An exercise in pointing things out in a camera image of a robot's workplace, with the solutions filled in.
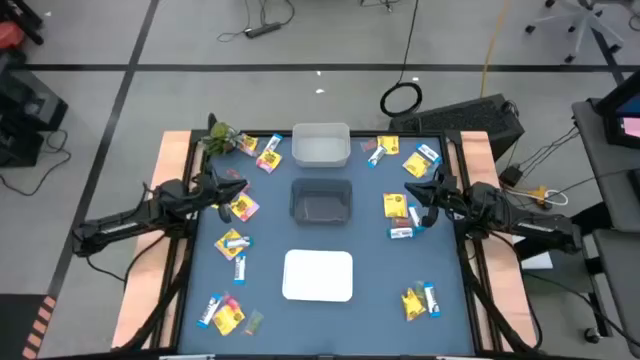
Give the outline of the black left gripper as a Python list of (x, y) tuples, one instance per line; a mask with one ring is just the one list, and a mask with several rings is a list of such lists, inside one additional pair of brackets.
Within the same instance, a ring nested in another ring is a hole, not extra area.
[(206, 165), (199, 174), (193, 176), (192, 182), (195, 184), (193, 209), (203, 209), (214, 203), (223, 204), (225, 203), (224, 199), (234, 199), (249, 185), (248, 181), (243, 178), (219, 179), (211, 165)]

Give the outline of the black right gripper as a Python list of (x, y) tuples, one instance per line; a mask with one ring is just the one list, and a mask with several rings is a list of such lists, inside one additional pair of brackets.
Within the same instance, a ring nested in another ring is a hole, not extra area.
[(432, 181), (406, 182), (404, 187), (422, 206), (430, 206), (433, 203), (454, 217), (463, 217), (464, 200), (458, 189), (458, 178), (446, 165), (440, 164), (435, 170), (433, 181), (435, 185)]

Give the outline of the small potted plant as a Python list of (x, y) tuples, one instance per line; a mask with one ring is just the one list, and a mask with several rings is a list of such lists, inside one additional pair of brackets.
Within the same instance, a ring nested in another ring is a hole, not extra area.
[(209, 156), (225, 155), (238, 145), (240, 132), (225, 122), (217, 120), (213, 113), (208, 114), (209, 133), (200, 139), (204, 152)]

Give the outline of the black computer case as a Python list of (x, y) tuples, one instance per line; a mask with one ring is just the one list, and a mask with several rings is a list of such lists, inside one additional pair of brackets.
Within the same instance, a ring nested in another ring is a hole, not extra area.
[(502, 94), (394, 118), (390, 131), (484, 131), (497, 161), (524, 134), (514, 102)]

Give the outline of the black power adapter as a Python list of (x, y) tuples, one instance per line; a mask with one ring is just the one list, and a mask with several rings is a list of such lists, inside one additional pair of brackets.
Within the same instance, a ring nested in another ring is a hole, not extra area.
[(499, 182), (502, 186), (515, 187), (522, 178), (523, 172), (518, 166), (512, 165), (507, 167), (499, 175)]

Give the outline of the dark grey plastic bin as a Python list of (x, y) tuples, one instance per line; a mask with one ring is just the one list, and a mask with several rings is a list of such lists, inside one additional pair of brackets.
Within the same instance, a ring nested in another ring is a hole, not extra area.
[(299, 225), (344, 225), (352, 215), (349, 180), (298, 178), (291, 184), (289, 212)]

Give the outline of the translucent plastic bin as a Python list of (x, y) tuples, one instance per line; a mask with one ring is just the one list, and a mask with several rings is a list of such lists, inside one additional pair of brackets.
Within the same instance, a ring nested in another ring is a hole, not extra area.
[(292, 129), (292, 156), (301, 167), (344, 167), (351, 154), (350, 128), (344, 123), (301, 123)]

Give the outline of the white plastic bin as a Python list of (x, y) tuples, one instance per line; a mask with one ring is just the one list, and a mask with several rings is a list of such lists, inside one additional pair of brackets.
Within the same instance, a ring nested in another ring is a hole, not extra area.
[(346, 251), (289, 250), (282, 295), (287, 300), (348, 302), (353, 296), (353, 258)]

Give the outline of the copper-coloured side board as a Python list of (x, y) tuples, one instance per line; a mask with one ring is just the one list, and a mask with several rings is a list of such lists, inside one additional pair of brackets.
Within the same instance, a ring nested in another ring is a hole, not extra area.
[[(187, 160), (191, 132), (166, 131), (162, 136), (151, 188), (174, 178), (182, 178)], [(158, 303), (169, 256), (171, 240), (161, 239), (133, 265), (113, 334), (111, 348), (129, 341), (143, 325)]]
[[(463, 131), (461, 146), (470, 183), (483, 182), (499, 188), (488, 134), (483, 131)], [(509, 245), (495, 235), (483, 240), (482, 245), (496, 307), (520, 338), (527, 345), (534, 346), (537, 342), (536, 330), (516, 255)]]

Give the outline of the white paper sheet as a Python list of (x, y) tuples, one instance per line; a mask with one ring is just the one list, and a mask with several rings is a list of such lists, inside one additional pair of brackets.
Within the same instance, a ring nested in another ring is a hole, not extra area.
[(522, 259), (521, 265), (524, 270), (551, 270), (553, 268), (549, 252), (545, 252), (528, 259)]

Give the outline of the black power strip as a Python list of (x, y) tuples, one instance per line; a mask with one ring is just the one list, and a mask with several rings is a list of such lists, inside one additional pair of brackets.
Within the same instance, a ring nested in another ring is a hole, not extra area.
[(254, 39), (265, 34), (280, 30), (282, 28), (281, 22), (267, 23), (257, 28), (249, 28), (244, 31), (244, 35), (249, 39)]

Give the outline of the grey desk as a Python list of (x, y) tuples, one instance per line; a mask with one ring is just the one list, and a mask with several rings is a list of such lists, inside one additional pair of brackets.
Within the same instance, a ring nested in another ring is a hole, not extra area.
[(640, 169), (640, 149), (609, 144), (602, 118), (589, 102), (572, 106), (575, 123), (612, 222), (610, 229), (640, 233), (640, 199), (627, 173)]
[(640, 359), (640, 233), (597, 229), (592, 232), (598, 256), (586, 261), (591, 274), (603, 273), (631, 354)]

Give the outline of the black monitor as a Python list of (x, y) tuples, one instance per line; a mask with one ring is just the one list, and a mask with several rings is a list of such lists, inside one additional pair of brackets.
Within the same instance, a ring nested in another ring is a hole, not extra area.
[(640, 70), (595, 105), (608, 143), (640, 149)]

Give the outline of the black equipment case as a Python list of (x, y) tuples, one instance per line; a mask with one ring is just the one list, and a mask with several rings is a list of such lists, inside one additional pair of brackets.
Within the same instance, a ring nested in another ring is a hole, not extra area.
[(12, 68), (9, 53), (0, 55), (0, 168), (32, 167), (44, 132), (59, 129), (68, 104), (31, 71)]

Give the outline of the white office chair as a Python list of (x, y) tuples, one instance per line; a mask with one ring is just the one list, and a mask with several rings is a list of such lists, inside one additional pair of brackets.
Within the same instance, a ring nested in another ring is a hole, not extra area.
[(545, 9), (550, 10), (556, 4), (564, 7), (566, 11), (562, 14), (546, 15), (533, 19), (524, 28), (527, 35), (531, 35), (540, 25), (549, 25), (552, 23), (567, 23), (567, 33), (574, 34), (573, 48), (564, 58), (565, 64), (572, 64), (579, 55), (583, 39), (587, 32), (596, 31), (605, 39), (610, 38), (612, 43), (606, 45), (609, 53), (615, 54), (620, 51), (625, 41), (610, 26), (605, 24), (601, 17), (604, 10), (610, 3), (617, 0), (543, 0)]

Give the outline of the black stand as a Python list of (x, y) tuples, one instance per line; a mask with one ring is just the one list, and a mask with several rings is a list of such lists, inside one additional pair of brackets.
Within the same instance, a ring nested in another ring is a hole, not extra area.
[(0, 0), (0, 20), (13, 22), (36, 45), (44, 44), (40, 35), (43, 19), (25, 0)]

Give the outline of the black orange striped mat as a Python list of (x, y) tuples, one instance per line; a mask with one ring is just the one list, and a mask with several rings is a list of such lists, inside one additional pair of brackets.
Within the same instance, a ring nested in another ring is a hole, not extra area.
[(36, 360), (56, 298), (0, 294), (0, 360)]

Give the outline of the red orange object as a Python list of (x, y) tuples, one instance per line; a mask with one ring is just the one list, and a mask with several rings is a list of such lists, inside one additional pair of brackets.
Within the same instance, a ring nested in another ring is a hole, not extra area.
[(12, 21), (0, 22), (0, 50), (19, 47), (24, 41), (25, 33)]

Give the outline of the black desk frame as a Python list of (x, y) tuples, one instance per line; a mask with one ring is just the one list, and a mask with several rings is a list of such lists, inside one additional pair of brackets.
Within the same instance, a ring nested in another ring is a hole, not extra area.
[[(610, 229), (612, 227), (609, 211), (604, 202), (597, 203), (580, 211), (576, 215), (573, 215), (571, 220), (580, 227), (582, 237), (591, 235), (594, 230)], [(606, 310), (603, 305), (601, 291), (596, 281), (596, 275), (603, 273), (603, 267), (598, 256), (590, 257), (586, 249), (583, 249), (582, 253), (584, 257), (584, 268), (590, 282), (590, 291), (587, 293), (587, 298), (591, 304), (595, 318), (595, 326), (587, 328), (583, 332), (583, 337), (586, 342), (597, 344), (603, 337), (613, 336), (612, 326), (604, 318)]]

